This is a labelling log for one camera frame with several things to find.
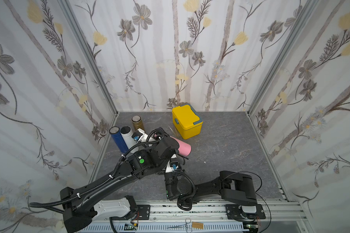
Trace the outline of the pink thermos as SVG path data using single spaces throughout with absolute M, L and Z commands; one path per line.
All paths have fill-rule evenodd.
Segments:
M 179 155 L 188 156 L 191 153 L 192 151 L 191 145 L 179 139 L 176 139 L 174 137 L 171 137 L 171 138 L 174 139 L 179 144 L 179 147 L 178 147 Z

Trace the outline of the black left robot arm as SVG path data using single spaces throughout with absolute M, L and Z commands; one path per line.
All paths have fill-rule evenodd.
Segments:
M 98 215 L 96 204 L 136 180 L 157 174 L 165 169 L 173 155 L 179 153 L 179 143 L 162 128 L 154 129 L 149 139 L 137 143 L 130 150 L 143 149 L 121 155 L 115 168 L 102 178 L 77 189 L 66 187 L 60 191 L 60 200 L 50 203 L 29 203 L 31 208 L 43 208 L 63 215 L 67 232 L 78 232 L 92 223 Z

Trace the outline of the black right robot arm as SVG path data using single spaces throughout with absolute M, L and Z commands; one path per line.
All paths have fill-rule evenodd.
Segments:
M 252 222 L 266 218 L 262 205 L 257 202 L 251 172 L 221 171 L 212 181 L 195 184 L 178 160 L 171 158 L 164 170 L 164 178 L 167 199 L 176 200 L 178 208 L 183 211 L 190 211 L 194 204 L 219 196 L 233 203 L 227 208 L 231 219 Z

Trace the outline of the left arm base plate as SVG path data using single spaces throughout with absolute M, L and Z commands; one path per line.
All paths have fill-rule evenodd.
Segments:
M 134 207 L 133 213 L 129 215 L 129 220 L 149 220 L 150 210 L 150 205 L 138 205 L 137 207 Z

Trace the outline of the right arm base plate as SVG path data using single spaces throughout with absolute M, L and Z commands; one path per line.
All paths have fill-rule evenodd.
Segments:
M 225 205 L 228 219 L 253 221 L 266 219 L 265 212 L 261 204 L 256 206 L 242 206 L 237 204 Z

